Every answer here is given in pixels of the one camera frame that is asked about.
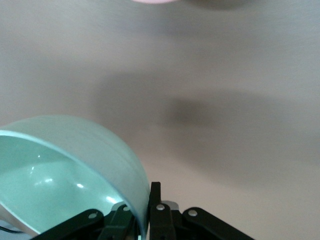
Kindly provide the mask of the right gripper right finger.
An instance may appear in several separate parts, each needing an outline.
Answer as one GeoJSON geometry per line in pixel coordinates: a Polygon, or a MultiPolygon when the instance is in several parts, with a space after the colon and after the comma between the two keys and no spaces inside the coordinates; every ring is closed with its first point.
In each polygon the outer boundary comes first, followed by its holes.
{"type": "Polygon", "coordinates": [[[252,237],[199,207],[180,212],[162,201],[161,183],[152,182],[148,203],[151,240],[251,240],[252,237]]]}

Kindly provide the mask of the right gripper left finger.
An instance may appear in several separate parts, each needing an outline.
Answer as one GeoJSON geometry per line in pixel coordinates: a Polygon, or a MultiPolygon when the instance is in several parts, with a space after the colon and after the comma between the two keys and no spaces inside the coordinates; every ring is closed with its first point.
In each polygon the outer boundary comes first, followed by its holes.
{"type": "Polygon", "coordinates": [[[124,203],[115,204],[104,215],[86,210],[35,236],[34,240],[136,240],[137,221],[124,203]]]}

